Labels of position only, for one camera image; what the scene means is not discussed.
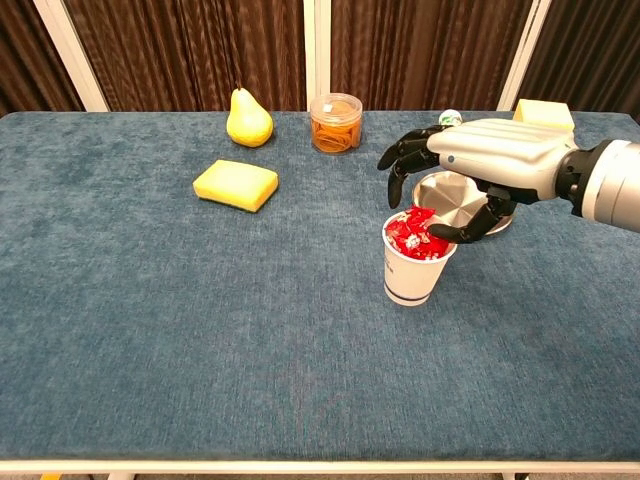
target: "robotic hand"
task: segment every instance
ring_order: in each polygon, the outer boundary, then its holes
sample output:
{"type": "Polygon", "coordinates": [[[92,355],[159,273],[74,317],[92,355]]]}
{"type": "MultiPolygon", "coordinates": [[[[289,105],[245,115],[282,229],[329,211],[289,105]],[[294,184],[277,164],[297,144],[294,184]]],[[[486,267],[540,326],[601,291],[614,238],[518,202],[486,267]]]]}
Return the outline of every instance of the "robotic hand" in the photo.
{"type": "Polygon", "coordinates": [[[413,130],[378,163],[378,170],[391,167],[389,206],[400,203],[409,173],[438,165],[472,178],[487,193],[466,226],[429,227],[450,242],[479,240],[517,203],[558,196],[573,204],[574,215],[640,232],[640,144],[608,140],[585,151],[573,132],[501,119],[413,130]]]}

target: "yellow sponge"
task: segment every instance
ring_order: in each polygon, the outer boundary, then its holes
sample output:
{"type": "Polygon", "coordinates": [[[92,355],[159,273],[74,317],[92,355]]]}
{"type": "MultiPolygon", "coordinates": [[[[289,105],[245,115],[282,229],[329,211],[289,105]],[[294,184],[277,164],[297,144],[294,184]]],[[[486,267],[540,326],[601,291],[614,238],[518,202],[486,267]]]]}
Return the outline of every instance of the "yellow sponge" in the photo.
{"type": "Polygon", "coordinates": [[[276,172],[228,160],[217,160],[193,182],[198,197],[250,212],[257,212],[276,188],[276,172]]]}
{"type": "Polygon", "coordinates": [[[573,131],[575,125],[566,103],[520,99],[513,119],[573,131]]]}

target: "white paper cup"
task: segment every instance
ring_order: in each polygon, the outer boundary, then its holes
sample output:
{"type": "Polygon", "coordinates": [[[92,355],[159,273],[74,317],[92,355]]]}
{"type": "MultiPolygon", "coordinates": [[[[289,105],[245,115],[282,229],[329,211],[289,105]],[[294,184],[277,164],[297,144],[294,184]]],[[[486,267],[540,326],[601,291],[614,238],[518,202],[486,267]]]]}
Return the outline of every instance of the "white paper cup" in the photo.
{"type": "MultiPolygon", "coordinates": [[[[433,287],[435,287],[444,266],[449,257],[458,248],[455,243],[450,244],[445,254],[435,260],[416,260],[398,252],[389,244],[386,229],[391,222],[402,212],[387,219],[382,227],[382,241],[384,242],[384,291],[394,302],[414,307],[421,305],[429,299],[433,287]]],[[[446,223],[440,217],[434,215],[429,219],[431,223],[446,223]]]]}

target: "table edge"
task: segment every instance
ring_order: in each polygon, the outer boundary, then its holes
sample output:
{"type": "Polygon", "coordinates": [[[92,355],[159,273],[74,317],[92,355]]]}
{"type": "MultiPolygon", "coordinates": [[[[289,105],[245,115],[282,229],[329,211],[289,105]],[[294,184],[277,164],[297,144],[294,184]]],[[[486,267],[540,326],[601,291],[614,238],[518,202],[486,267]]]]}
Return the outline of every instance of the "table edge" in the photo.
{"type": "Polygon", "coordinates": [[[191,461],[0,460],[0,473],[146,474],[424,474],[424,473],[640,473],[640,461],[191,461]]]}

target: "red candy wrapper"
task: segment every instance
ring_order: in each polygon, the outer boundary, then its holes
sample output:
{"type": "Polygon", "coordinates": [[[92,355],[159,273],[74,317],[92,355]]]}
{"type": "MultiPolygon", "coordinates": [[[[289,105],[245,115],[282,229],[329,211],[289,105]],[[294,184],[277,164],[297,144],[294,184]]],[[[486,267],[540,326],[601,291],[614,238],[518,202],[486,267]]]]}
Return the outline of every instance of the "red candy wrapper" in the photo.
{"type": "Polygon", "coordinates": [[[416,260],[431,260],[444,256],[449,242],[427,232],[429,219],[435,210],[416,207],[402,212],[387,224],[389,244],[398,252],[416,260]]]}

